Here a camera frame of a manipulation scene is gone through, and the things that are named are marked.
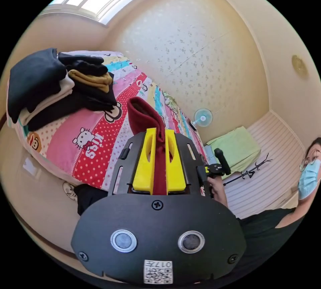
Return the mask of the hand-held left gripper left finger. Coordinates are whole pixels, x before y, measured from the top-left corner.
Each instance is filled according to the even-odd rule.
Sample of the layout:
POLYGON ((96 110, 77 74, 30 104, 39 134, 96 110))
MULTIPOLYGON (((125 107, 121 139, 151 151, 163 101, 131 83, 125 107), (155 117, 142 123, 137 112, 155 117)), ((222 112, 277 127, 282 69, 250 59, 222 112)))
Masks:
POLYGON ((145 132, 132 186, 136 192, 152 192, 155 170, 156 128, 145 132))

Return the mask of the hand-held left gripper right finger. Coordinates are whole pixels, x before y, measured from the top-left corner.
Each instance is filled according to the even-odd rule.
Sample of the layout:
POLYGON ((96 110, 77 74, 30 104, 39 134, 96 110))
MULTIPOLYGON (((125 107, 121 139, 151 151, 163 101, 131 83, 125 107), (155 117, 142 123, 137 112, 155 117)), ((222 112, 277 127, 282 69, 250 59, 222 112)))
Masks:
POLYGON ((176 141, 175 131, 165 131, 166 185, 168 192, 184 192, 185 176, 176 141))

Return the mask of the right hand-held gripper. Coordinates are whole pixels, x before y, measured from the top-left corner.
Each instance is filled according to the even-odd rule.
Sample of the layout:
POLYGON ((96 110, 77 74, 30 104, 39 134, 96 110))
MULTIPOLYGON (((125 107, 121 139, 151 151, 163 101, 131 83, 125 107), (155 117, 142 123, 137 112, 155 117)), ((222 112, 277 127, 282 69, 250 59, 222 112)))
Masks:
POLYGON ((196 167, 198 180, 200 184, 201 194, 213 199, 212 186, 208 181, 208 178, 223 177, 225 170, 220 163, 210 165, 200 165, 196 167))

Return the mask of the person's right hand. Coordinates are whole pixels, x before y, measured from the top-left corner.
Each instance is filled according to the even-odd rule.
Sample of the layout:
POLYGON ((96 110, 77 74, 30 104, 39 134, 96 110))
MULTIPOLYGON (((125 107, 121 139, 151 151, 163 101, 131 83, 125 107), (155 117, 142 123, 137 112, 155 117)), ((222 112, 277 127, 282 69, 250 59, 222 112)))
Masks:
POLYGON ((214 199, 217 201, 223 200, 225 198, 225 190, 224 190, 222 177, 221 176, 217 176, 214 178, 208 177, 207 181, 211 185, 214 199))

